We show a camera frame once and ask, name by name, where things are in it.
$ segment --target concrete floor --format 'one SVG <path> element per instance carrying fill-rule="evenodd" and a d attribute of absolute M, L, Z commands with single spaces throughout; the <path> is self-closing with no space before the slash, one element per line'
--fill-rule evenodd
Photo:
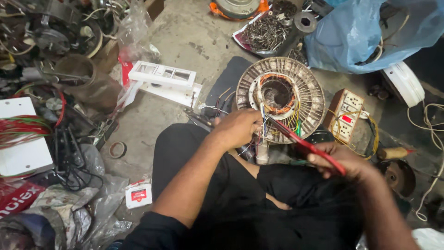
<path fill-rule="evenodd" d="M 259 58 L 241 49 L 231 38 L 246 22 L 228 21 L 213 16 L 208 9 L 208 0 L 165 1 L 165 10 L 151 27 L 151 39 L 162 54 L 161 64 L 197 72 L 196 82 L 203 85 L 199 100 L 204 100 L 216 79 L 233 56 L 242 56 L 251 62 Z M 365 109 L 378 121 L 384 102 L 366 95 L 367 86 L 373 79 L 370 75 L 347 75 L 312 69 L 325 92 L 326 106 L 334 93 L 348 88 L 365 98 Z M 120 75 L 117 65 L 112 75 Z M 139 179 L 151 179 L 153 152 L 157 136 L 173 123 L 187 122 L 183 107 L 160 97 L 139 92 L 135 101 L 120 114 L 120 126 L 101 150 L 106 171 L 127 177 L 130 183 Z M 363 124 L 356 133 L 368 133 Z M 108 156 L 109 145 L 123 141 L 128 146 L 121 159 Z M 358 150 L 368 141 L 354 141 Z M 123 201 L 116 215 L 119 219 L 138 222 L 150 207 L 127 210 Z"/>

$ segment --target metal ring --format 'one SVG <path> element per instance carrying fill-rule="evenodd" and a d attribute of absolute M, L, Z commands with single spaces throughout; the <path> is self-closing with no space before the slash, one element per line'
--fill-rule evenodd
<path fill-rule="evenodd" d="M 123 150 L 122 150 L 122 152 L 120 154 L 115 155 L 115 154 L 113 154 L 112 151 L 115 148 L 115 146 L 118 145 L 118 144 L 123 147 Z M 108 150 L 108 153 L 110 154 L 111 158 L 113 158 L 113 159 L 121 158 L 121 157 L 123 157 L 127 153 L 127 145 L 125 143 L 121 142 L 121 141 L 115 141 L 115 142 L 113 142 L 111 144 L 110 149 Z"/>

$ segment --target cable bundle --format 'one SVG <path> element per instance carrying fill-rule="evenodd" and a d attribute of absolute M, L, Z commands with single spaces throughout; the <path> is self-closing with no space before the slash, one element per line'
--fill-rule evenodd
<path fill-rule="evenodd" d="M 51 134 L 46 120 L 34 115 L 0 119 L 0 149 L 32 141 Z"/>

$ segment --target person's arm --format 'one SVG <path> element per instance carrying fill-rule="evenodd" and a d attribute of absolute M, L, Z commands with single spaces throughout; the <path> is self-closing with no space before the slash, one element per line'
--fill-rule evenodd
<path fill-rule="evenodd" d="M 173 217 L 186 227 L 192 227 L 222 155 L 231 148 L 250 142 L 253 132 L 261 125 L 259 111 L 248 109 L 229 114 L 174 176 L 151 211 Z"/>
<path fill-rule="evenodd" d="M 337 143 L 320 143 L 316 147 L 335 158 L 344 166 L 347 177 L 357 181 L 370 250 L 420 250 L 384 177 L 375 167 Z M 329 178 L 331 171 L 334 171 L 333 166 L 318 155 L 309 154 L 307 159 L 319 166 L 318 170 L 324 178 Z"/>

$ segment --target black pants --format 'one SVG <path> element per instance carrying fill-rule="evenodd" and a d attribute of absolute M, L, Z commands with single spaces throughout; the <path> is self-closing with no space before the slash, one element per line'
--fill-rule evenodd
<path fill-rule="evenodd" d="M 153 163 L 154 201 L 207 135 L 206 130 L 193 124 L 173 124 L 159 135 Z M 200 235 L 202 240 L 202 234 L 207 235 L 205 247 L 213 249 L 234 238 L 236 248 L 241 249 L 238 234 L 233 235 L 236 229 L 260 235 L 259 244 L 251 247 L 249 242 L 249 249 L 353 249 L 362 233 L 354 187 L 340 177 L 324 180 L 311 167 L 284 164 L 262 165 L 255 179 L 225 153 L 211 178 L 191 237 Z M 277 208 L 265 198 L 266 192 L 292 210 Z M 244 223 L 251 221 L 253 228 Z M 208 235 L 214 228 L 220 229 L 213 232 L 218 237 Z M 264 235 L 269 238 L 265 243 Z"/>

